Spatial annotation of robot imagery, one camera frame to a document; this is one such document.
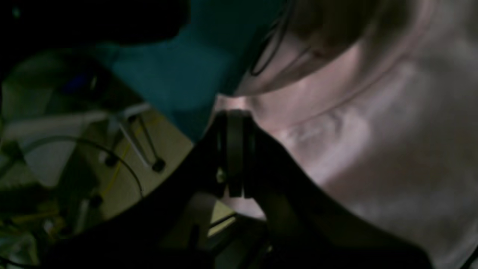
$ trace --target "chair leg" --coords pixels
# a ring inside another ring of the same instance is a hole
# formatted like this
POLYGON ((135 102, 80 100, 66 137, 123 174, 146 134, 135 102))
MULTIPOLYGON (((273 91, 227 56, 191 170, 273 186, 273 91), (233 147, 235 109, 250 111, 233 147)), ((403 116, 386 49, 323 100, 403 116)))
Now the chair leg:
POLYGON ((151 151, 154 154, 155 163, 153 164, 152 169, 159 173, 164 169, 164 167, 166 167, 166 162, 161 157, 158 156, 158 153, 156 152, 156 149, 155 149, 154 144, 152 142, 151 136, 149 134, 148 128, 146 128, 146 124, 144 123, 143 117, 141 117, 141 115, 139 115, 138 118, 139 118, 141 128, 143 128, 143 130, 144 130, 144 135, 146 136, 146 141, 148 141, 148 144, 151 148, 151 151))
POLYGON ((120 125, 119 128, 123 132, 123 135, 129 141, 129 143, 131 144, 131 147, 136 152, 136 154, 140 158, 143 165, 145 167, 152 167, 153 164, 148 161, 148 158, 146 157, 146 154, 145 154, 140 142, 138 141, 138 138, 134 134, 134 131, 131 129, 131 125, 128 123, 128 121, 125 120, 125 119, 118 119, 118 122, 119 122, 119 125, 120 125))

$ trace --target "yellow cable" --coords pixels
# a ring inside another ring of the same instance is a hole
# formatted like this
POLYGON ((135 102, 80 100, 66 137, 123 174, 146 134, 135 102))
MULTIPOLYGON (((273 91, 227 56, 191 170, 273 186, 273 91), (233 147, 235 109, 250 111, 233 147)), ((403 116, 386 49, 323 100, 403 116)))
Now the yellow cable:
POLYGON ((60 212, 58 210, 52 210, 52 211, 48 211, 44 213, 37 213, 37 214, 25 215, 25 216, 16 216, 16 217, 12 217, 11 220, 15 224, 22 224, 25 222, 30 222, 30 221, 34 221, 38 219, 44 219, 51 216, 57 216, 59 213, 60 212))
MULTIPOLYGON (((153 124, 156 124, 159 122, 161 118, 156 118, 152 121, 149 121, 147 122, 144 126, 145 127, 148 127, 149 125, 153 125, 153 124)), ((138 129, 136 129, 136 131, 134 132, 134 135, 138 136, 139 134, 141 134, 143 132, 143 128, 142 126, 139 126, 138 129)), ((126 157, 126 154, 128 153, 128 151, 130 150, 131 148, 131 144, 128 143, 128 145, 126 145, 126 148, 123 152, 123 154, 121 155, 121 158, 124 160, 124 158, 126 157)), ((105 196, 111 191, 111 189, 113 188, 113 185, 114 183, 116 182, 116 179, 118 178, 118 174, 120 173, 120 169, 121 168, 121 163, 119 162, 117 165, 116 165, 116 169, 115 169, 115 172, 113 173, 113 176, 111 177, 111 180, 109 181, 108 183, 108 186, 106 187, 106 189, 101 193, 101 197, 103 197, 103 199, 105 198, 105 196)))

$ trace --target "beige floor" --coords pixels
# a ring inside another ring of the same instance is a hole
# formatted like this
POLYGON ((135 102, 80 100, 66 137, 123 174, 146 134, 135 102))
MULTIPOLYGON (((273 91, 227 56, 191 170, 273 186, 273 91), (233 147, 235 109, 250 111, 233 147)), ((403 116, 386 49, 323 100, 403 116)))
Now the beige floor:
MULTIPOLYGON (((156 152, 166 161, 166 168, 162 173, 156 173, 150 168, 144 167, 132 149, 127 151, 124 160, 138 174, 145 193, 147 194, 164 182, 164 180, 179 166, 192 149, 193 144, 159 113, 155 111, 146 112, 143 114, 143 118, 146 122, 148 132, 152 136, 156 152)), ((146 138, 144 133, 141 132, 139 124, 137 122, 134 123, 133 128, 138 132, 137 137, 141 144, 144 145, 146 153, 149 155, 149 158, 151 158, 150 160, 153 160, 153 154, 151 149, 147 146, 146 138)), ((123 139, 115 151, 118 155, 122 156, 127 147, 128 142, 123 139)), ((92 156, 88 159, 98 172, 100 179, 99 192, 102 193, 108 188, 116 168, 107 168, 98 163, 96 155, 97 154, 92 153, 92 156)), ((118 176, 114 184, 103 198, 104 203, 101 207, 101 211, 107 219, 121 213, 138 201, 138 187, 131 174, 124 167, 119 168, 118 176)), ((218 202, 213 213, 212 222, 231 214, 232 212, 233 211, 230 208, 218 202)), ((211 232, 214 233, 221 227, 212 229, 211 232)))

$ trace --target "floor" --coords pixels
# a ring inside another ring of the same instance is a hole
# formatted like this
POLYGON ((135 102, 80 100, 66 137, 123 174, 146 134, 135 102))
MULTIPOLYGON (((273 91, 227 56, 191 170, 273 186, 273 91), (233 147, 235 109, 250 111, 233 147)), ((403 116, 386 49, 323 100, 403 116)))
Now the floor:
MULTIPOLYGON (((149 111, 142 114, 146 123, 146 128, 152 137, 155 150, 158 155, 166 162, 163 172, 157 173, 152 169, 145 167, 129 147, 128 141, 123 139, 116 147, 115 152, 133 168, 138 175, 140 182, 147 195, 149 192, 164 182, 168 176, 179 166, 189 151, 193 148, 192 142, 187 139, 177 128, 175 128, 167 119, 156 111, 149 111)), ((148 147, 146 136, 140 128, 138 121, 133 123, 133 129, 143 145, 151 161, 154 155, 151 148, 148 147)), ((95 137, 95 129, 87 132, 86 137, 95 137)), ((139 190, 131 174, 123 166, 108 168, 98 162, 98 152, 86 152, 87 160, 96 171, 99 180, 98 192, 102 194, 104 202, 100 208, 103 218, 109 219, 122 211, 131 207, 139 199, 139 190)), ((233 211, 224 204, 217 202, 211 222, 214 222, 233 211)), ((229 222, 211 229, 210 234, 215 233, 229 222)))

